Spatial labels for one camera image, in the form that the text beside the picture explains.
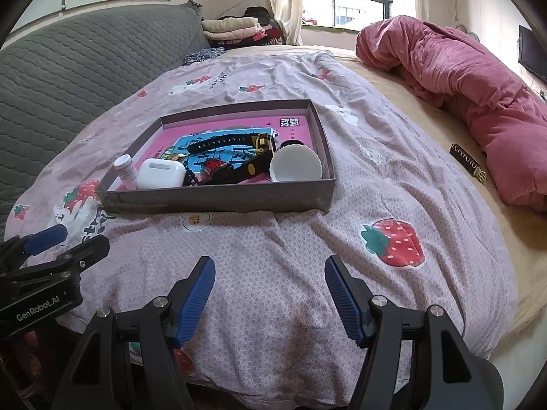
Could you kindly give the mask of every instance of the cardboard box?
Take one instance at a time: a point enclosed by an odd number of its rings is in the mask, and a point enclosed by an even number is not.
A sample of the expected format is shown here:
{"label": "cardboard box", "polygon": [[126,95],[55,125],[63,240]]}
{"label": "cardboard box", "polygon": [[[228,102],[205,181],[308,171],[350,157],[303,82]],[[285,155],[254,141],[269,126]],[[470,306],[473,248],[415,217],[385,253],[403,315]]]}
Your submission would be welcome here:
{"label": "cardboard box", "polygon": [[157,137],[170,128],[212,121],[250,117],[305,116],[311,145],[323,165],[322,180],[309,182],[266,182],[184,186],[159,190],[116,191],[121,185],[110,168],[97,188],[103,208],[113,213],[162,214],[178,212],[267,210],[275,213],[319,209],[328,212],[333,199],[335,177],[327,140],[316,109],[310,100],[270,100],[213,106],[171,114],[156,120],[125,151],[141,162]]}

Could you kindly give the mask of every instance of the small bottle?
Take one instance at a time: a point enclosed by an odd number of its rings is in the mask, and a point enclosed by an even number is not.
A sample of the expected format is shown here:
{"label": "small bottle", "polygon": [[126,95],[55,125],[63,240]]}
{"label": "small bottle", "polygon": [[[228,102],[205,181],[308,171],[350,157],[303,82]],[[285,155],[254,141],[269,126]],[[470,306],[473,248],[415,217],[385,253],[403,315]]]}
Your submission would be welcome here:
{"label": "small bottle", "polygon": [[114,161],[114,169],[120,176],[125,188],[129,191],[135,190],[135,179],[137,178],[137,168],[133,164],[133,159],[129,154],[124,154]]}

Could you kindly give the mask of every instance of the metal screw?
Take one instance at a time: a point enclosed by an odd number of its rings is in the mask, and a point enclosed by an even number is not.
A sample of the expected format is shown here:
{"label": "metal screw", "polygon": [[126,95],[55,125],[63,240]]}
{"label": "metal screw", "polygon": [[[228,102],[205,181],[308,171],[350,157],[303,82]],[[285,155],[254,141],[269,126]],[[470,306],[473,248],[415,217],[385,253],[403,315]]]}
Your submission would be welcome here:
{"label": "metal screw", "polygon": [[163,308],[165,305],[167,305],[169,302],[169,299],[167,299],[165,296],[158,296],[152,301],[152,305],[154,305],[156,308]]}
{"label": "metal screw", "polygon": [[387,304],[387,299],[384,296],[376,295],[373,297],[373,304],[376,306],[384,306]]}
{"label": "metal screw", "polygon": [[429,311],[431,312],[431,314],[433,314],[433,316],[437,316],[437,317],[441,317],[444,314],[444,309],[442,309],[442,306],[439,306],[439,305],[431,306]]}
{"label": "metal screw", "polygon": [[110,308],[107,306],[102,306],[97,310],[97,316],[98,317],[106,317],[110,314]]}

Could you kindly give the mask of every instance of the headboard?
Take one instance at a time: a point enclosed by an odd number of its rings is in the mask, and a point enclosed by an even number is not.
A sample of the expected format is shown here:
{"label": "headboard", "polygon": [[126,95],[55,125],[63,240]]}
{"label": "headboard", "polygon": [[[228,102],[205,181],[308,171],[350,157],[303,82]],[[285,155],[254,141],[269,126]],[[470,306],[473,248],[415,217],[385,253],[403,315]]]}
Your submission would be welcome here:
{"label": "headboard", "polygon": [[0,242],[18,196],[87,124],[208,47],[189,1],[67,17],[0,51]]}

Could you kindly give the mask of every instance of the yellow bedsheet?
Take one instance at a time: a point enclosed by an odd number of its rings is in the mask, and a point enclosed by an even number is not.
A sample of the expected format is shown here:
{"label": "yellow bedsheet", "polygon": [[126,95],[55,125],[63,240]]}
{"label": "yellow bedsheet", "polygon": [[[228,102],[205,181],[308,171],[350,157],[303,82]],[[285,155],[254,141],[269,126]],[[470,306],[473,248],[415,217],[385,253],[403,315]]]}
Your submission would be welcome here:
{"label": "yellow bedsheet", "polygon": [[[321,46],[257,46],[229,51],[223,57],[303,54],[319,50],[330,51],[336,61],[372,83],[447,153],[453,143],[458,143],[486,169],[485,157],[462,121],[415,97],[402,79],[365,66],[356,57],[354,51]],[[499,220],[499,227],[515,267],[519,305],[513,325],[506,334],[509,336],[524,328],[547,305],[547,216],[540,215],[531,209],[505,205],[491,182],[483,186],[463,168],[462,173],[473,181]],[[480,263],[480,261],[470,261],[470,263]]]}

